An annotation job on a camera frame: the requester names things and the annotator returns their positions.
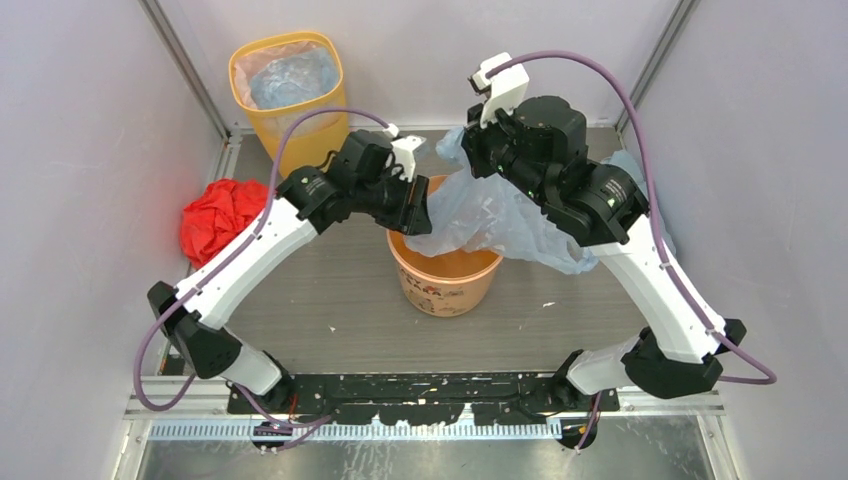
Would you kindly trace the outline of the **light blue trash bag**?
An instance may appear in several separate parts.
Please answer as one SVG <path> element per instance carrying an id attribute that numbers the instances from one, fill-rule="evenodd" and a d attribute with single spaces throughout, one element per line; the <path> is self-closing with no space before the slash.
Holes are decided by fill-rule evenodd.
<path id="1" fill-rule="evenodd" d="M 498 175 L 473 177 L 461 146 L 463 135 L 464 130 L 455 127 L 436 144 L 436 154 L 460 169 L 428 195 L 432 232 L 407 237 L 410 250 L 426 257 L 491 251 L 566 275 L 589 272 L 598 265 L 595 255 L 558 230 L 517 187 Z"/>

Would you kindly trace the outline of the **orange round trash bin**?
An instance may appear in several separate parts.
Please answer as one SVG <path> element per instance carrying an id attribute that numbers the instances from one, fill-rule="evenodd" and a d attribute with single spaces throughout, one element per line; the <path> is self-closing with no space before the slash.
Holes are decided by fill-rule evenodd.
<path id="1" fill-rule="evenodd" d="M 407 300 L 428 315 L 463 315 L 485 298 L 503 257 L 492 251 L 461 249 L 427 257 L 406 246 L 398 232 L 386 232 L 400 288 Z"/>

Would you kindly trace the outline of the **yellow mesh trash bin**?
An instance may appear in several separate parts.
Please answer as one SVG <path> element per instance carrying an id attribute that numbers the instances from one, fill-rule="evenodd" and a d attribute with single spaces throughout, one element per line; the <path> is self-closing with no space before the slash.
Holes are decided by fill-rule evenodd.
<path id="1" fill-rule="evenodd" d="M 275 59 L 319 46 L 327 48 L 335 59 L 341 74 L 337 86 L 331 92 L 308 102 L 259 110 L 250 97 L 248 83 L 251 78 Z M 276 155 L 285 130 L 300 115 L 322 107 L 342 107 L 346 104 L 344 73 L 339 54 L 331 40 L 321 33 L 300 31 L 248 43 L 232 54 L 228 74 L 236 104 L 271 157 Z M 348 129 L 346 113 L 322 114 L 304 121 L 296 128 L 285 147 L 280 171 L 286 173 L 298 166 L 319 164 L 327 151 L 341 145 Z"/>

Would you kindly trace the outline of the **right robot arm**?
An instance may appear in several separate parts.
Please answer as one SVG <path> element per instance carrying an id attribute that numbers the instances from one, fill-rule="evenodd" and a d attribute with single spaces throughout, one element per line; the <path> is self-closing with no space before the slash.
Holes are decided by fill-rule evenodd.
<path id="1" fill-rule="evenodd" d="M 558 368 L 558 403 L 577 411 L 594 394 L 636 386 L 661 399 L 711 390 L 722 375 L 719 355 L 745 336 L 727 319 L 679 290 L 684 276 L 654 236 L 646 196 L 624 169 L 588 156 L 585 116 L 557 96 L 512 109 L 469 108 L 461 141 L 477 178 L 497 175 L 534 203 L 543 218 L 589 250 L 615 276 L 646 319 L 641 332 L 601 350 L 577 350 Z"/>

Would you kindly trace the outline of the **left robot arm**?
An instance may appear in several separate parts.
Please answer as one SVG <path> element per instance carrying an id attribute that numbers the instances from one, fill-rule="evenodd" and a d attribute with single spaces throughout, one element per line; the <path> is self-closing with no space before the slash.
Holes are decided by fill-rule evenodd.
<path id="1" fill-rule="evenodd" d="M 415 172 L 424 148 L 417 135 L 348 134 L 340 149 L 327 155 L 324 168 L 293 170 L 269 208 L 205 266 L 175 286 L 158 282 L 150 288 L 150 305 L 164 320 L 162 333 L 197 377 L 238 384 L 269 413 L 288 406 L 287 371 L 234 335 L 228 321 L 283 260 L 354 213 L 401 234 L 430 233 L 429 180 Z"/>

